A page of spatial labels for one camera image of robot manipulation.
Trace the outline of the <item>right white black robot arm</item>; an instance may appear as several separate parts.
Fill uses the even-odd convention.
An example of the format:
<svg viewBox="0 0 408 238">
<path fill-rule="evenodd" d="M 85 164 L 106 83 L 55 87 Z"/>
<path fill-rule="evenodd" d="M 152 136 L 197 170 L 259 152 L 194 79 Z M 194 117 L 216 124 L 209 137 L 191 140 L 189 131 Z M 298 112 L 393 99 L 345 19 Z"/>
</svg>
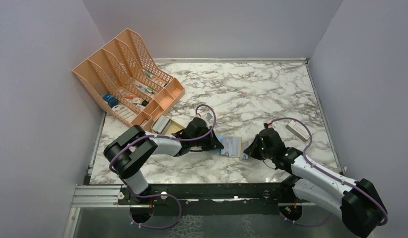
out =
<svg viewBox="0 0 408 238">
<path fill-rule="evenodd" d="M 273 128 L 261 130 L 244 154 L 270 160 L 276 169 L 290 174 L 291 182 L 280 188 L 283 200 L 312 202 L 341 219 L 358 237 L 368 237 L 387 220 L 388 212 L 372 182 L 357 181 L 324 168 L 303 151 L 285 146 Z"/>
</svg>

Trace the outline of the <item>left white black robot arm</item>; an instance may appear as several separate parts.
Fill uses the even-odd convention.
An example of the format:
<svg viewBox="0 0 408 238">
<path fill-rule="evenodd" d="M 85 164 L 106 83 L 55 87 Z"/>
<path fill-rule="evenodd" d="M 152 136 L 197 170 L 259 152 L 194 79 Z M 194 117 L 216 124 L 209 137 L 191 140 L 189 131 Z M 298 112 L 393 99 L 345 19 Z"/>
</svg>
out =
<svg viewBox="0 0 408 238">
<path fill-rule="evenodd" d="M 186 128 L 169 135 L 155 134 L 134 125 L 104 149 L 110 170 L 131 188 L 131 198 L 139 204 L 149 199 L 149 183 L 141 167 L 151 155 L 179 157 L 199 147 L 201 151 L 224 148 L 210 126 L 202 118 L 195 117 Z"/>
</svg>

